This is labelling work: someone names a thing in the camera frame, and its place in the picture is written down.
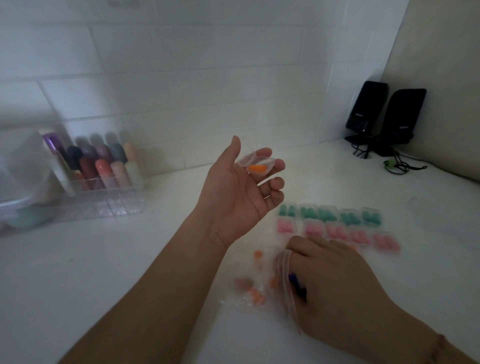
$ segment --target bracelet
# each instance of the bracelet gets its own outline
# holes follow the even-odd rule
[[[425,364],[435,364],[437,363],[438,355],[444,349],[446,345],[446,338],[444,335],[438,335],[438,340],[434,348],[432,349],[432,353],[430,354],[430,358],[426,361]]]

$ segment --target white desk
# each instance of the white desk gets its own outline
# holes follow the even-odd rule
[[[391,297],[480,360],[480,249],[419,227],[412,197],[480,216],[480,187],[435,168],[387,173],[374,156],[352,156],[342,140],[275,153],[287,169],[286,199],[382,210],[403,247],[392,258],[364,256]],[[195,205],[208,166],[152,178],[144,213],[45,226],[0,239],[0,363],[58,360],[143,274]],[[277,242],[274,213],[242,240]],[[359,363],[281,324],[219,303],[228,262],[220,267],[184,363]]]

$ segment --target black speaker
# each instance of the black speaker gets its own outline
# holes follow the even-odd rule
[[[379,140],[382,143],[393,145],[410,142],[426,95],[424,88],[398,90],[392,95],[380,132]]]
[[[351,143],[364,144],[360,140],[368,135],[384,107],[388,97],[388,85],[382,82],[367,81],[359,93],[353,106],[346,128],[359,135],[348,136],[345,139]]]

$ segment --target hand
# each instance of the hand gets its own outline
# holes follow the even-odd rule
[[[257,150],[258,156],[270,157],[272,150]],[[234,136],[210,168],[200,198],[195,207],[203,224],[228,248],[248,233],[263,217],[283,201],[285,182],[276,177],[258,184],[285,169],[285,162],[277,159],[273,169],[263,177],[250,175],[235,163],[240,154],[240,139]]]
[[[372,363],[424,363],[437,334],[387,296],[367,262],[347,245],[293,237],[290,271],[307,289],[294,295],[300,327]]]

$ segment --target clear plastic bag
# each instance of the clear plastic bag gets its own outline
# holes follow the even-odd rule
[[[250,255],[232,266],[233,280],[221,302],[265,319],[285,320],[300,332],[288,276],[291,253],[278,247],[253,247]]]

